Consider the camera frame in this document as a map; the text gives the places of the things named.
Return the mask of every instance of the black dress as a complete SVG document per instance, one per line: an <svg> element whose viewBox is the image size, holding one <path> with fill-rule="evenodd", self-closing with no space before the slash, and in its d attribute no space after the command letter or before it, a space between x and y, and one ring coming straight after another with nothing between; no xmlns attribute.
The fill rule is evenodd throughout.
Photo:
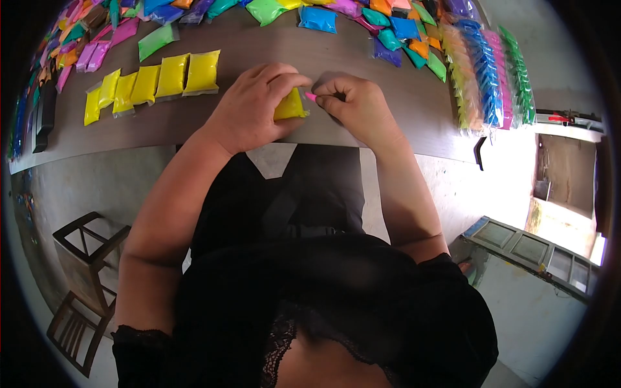
<svg viewBox="0 0 621 388"><path fill-rule="evenodd" d="M119 387L273 387L297 327L377 364L395 387L480 386L498 355L480 294L448 255L416 265L361 231L357 149L298 147L333 153L323 165L313 159L320 167L339 155L353 167L342 179L313 181L299 165L290 169L294 153L279 181L257 178L256 188L247 175L223 178L235 177L235 163L252 164L234 157L207 195L173 336L126 326L114 334ZM222 188L240 179L245 190ZM249 216L221 219L232 214Z"/></svg>

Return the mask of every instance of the wooden chair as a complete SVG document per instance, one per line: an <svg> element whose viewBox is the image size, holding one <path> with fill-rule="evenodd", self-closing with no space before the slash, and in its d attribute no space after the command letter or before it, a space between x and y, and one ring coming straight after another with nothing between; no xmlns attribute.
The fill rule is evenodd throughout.
<svg viewBox="0 0 621 388"><path fill-rule="evenodd" d="M47 336L58 350L69 360L82 374L89 376L95 352L101 341L101 337L106 331L106 327L114 315L116 304L116 293L103 286L99 280L99 271L109 266L104 259L129 234L130 227L124 226L115 233L110 239L106 239L95 233L85 225L93 220L103 218L97 212L91 212L79 219L62 227L52 234L54 245L58 253L58 259L67 277L71 291L63 300L60 308L54 315L52 322L47 330ZM84 250L80 250L71 244L66 237L72 232L79 230ZM88 253L84 234L93 237L102 243L92 254ZM104 291L114 297L108 304ZM99 316L99 322L94 323L86 318L76 309L74 300L81 302L88 310ZM62 322L68 317L65 325ZM56 334L60 327L63 327L60 337ZM93 337L86 352L86 357L82 365L77 361L80 342L83 339L87 328L94 330Z"/></svg>

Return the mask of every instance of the hand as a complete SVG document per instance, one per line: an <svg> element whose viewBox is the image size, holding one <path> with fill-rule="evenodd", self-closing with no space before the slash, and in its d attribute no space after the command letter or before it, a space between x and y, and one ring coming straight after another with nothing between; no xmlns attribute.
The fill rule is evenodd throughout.
<svg viewBox="0 0 621 388"><path fill-rule="evenodd" d="M345 95L345 102L334 97ZM405 136L394 120L379 86L352 75L331 79L315 90L317 103L336 117L359 141L376 154L390 152Z"/></svg>
<svg viewBox="0 0 621 388"><path fill-rule="evenodd" d="M211 114L203 130L231 155L254 150L286 137L304 121L300 117L274 122L280 101L312 81L284 63L258 65L245 71Z"/></svg>

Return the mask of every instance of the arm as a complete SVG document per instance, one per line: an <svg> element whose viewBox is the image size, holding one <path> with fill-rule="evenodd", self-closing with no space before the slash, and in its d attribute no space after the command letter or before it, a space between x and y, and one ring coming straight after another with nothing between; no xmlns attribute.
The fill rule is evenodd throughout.
<svg viewBox="0 0 621 388"><path fill-rule="evenodd" d="M315 93L321 107L373 150L391 244L417 263L448 253L431 193L379 86L342 76L321 85ZM334 97L337 93L344 94L345 100Z"/></svg>
<svg viewBox="0 0 621 388"><path fill-rule="evenodd" d="M274 109L292 88L310 84L289 65L252 68L181 147L149 192L127 238L119 268L118 325L172 333L181 263L209 187L234 154L300 126L298 117L274 122Z"/></svg>

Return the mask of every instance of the woman's left hand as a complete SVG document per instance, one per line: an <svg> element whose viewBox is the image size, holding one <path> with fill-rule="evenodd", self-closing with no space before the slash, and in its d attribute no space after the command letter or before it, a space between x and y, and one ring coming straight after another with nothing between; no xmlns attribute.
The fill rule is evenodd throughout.
<svg viewBox="0 0 621 388"><path fill-rule="evenodd" d="M286 137L303 119L274 122L274 110L291 89L311 84L310 78L285 63L253 67L227 90L202 130L209 132L231 156Z"/></svg>

